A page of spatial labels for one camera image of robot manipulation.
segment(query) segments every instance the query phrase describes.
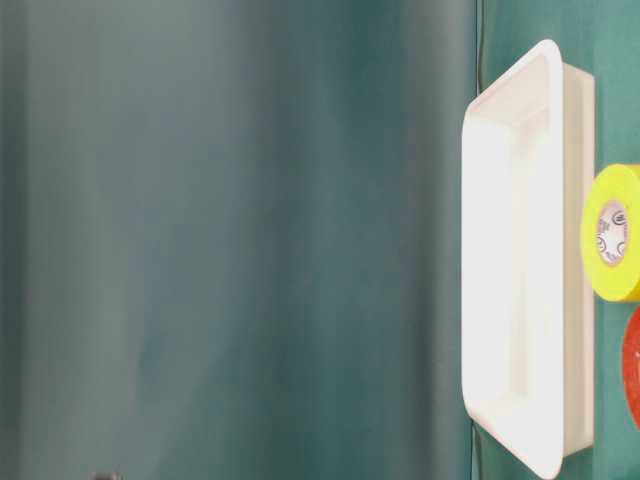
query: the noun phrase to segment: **dark object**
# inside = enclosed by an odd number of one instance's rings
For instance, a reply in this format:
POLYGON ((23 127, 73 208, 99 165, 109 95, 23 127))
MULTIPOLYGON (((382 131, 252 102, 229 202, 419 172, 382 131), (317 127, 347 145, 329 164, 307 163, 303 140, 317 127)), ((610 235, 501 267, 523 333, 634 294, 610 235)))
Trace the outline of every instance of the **dark object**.
POLYGON ((94 473, 90 480, 124 480, 124 477, 119 473, 94 473))

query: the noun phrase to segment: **green fabric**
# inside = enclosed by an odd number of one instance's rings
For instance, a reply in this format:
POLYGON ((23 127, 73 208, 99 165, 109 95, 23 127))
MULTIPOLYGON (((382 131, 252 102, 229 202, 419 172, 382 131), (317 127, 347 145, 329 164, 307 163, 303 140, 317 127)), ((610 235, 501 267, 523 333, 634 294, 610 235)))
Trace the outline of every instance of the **green fabric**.
MULTIPOLYGON (((596 169, 638 162, 639 25, 636 1, 484 0, 481 84, 490 84, 539 40, 552 38, 565 62, 596 79, 596 169)), ((622 335, 635 307, 597 300, 595 443, 565 460, 560 479, 640 478, 640 432, 627 410, 620 371, 622 335)), ((475 445, 474 478, 536 478, 486 433, 475 445)))
POLYGON ((0 478, 469 478, 472 0, 0 14, 0 478))

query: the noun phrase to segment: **green table surface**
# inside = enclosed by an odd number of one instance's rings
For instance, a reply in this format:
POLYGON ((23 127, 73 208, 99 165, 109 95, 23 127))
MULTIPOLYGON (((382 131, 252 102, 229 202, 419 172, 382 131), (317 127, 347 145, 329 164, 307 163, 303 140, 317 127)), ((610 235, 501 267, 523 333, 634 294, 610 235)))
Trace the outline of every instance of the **green table surface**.
MULTIPOLYGON (((639 161, 640 2, 485 0, 484 10, 479 7, 481 88, 539 40, 551 38, 566 63, 595 77, 596 171, 639 161)), ((620 371, 622 335, 635 307, 596 301, 594 446, 567 458, 560 479, 640 478, 640 432, 627 410, 620 371)), ((537 478, 480 429, 473 477, 537 478)))

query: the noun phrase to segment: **green cloth background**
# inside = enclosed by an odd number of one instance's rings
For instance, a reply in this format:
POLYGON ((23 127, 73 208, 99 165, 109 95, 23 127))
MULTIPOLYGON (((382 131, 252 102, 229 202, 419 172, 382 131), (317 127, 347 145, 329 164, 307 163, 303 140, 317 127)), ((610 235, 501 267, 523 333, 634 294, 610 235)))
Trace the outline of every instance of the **green cloth background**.
MULTIPOLYGON (((486 87, 536 42, 552 38, 565 62, 596 80, 596 170, 640 161, 640 3, 595 0, 484 0, 480 83, 486 87)), ((596 303, 593 449, 567 460, 563 480, 640 478, 640 432, 628 413, 621 342, 634 304, 596 303)), ((485 432, 474 442, 474 478, 536 478, 485 432)))
POLYGON ((472 0, 0 16, 0 478, 469 478, 472 0))

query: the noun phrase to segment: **tape core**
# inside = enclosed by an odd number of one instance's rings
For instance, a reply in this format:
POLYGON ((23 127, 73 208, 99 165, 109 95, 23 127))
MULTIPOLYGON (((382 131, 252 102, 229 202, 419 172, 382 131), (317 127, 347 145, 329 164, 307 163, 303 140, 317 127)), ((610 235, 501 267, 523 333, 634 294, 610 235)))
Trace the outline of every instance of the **tape core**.
POLYGON ((624 258, 629 235, 627 212, 616 201, 607 203, 598 216, 596 245, 605 264, 614 266, 624 258))

